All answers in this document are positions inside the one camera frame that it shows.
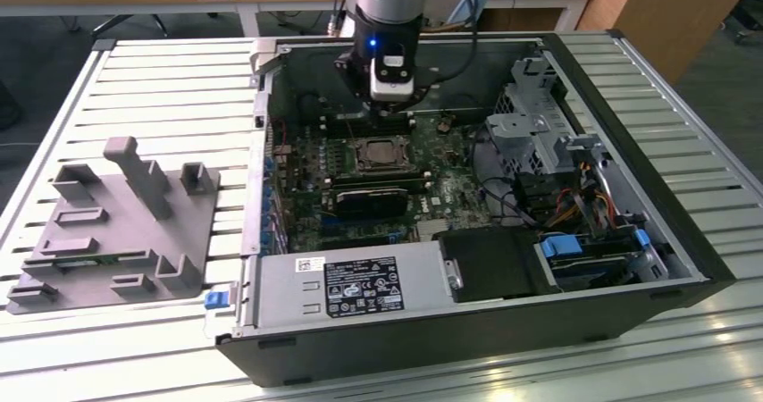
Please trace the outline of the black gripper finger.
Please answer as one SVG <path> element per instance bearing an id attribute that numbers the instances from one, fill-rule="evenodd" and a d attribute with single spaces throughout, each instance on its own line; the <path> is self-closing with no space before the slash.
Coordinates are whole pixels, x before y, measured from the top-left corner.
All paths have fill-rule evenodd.
<path id="1" fill-rule="evenodd" d="M 344 51 L 335 59 L 334 65 L 351 94 L 363 103 L 367 115 L 380 117 L 384 108 L 371 97 L 370 62 L 355 51 Z"/>
<path id="2" fill-rule="evenodd" d="M 406 96 L 396 96 L 390 104 L 390 114 L 399 115 L 415 107 L 427 97 L 432 89 L 432 84 L 424 84 L 412 89 L 412 92 Z"/>

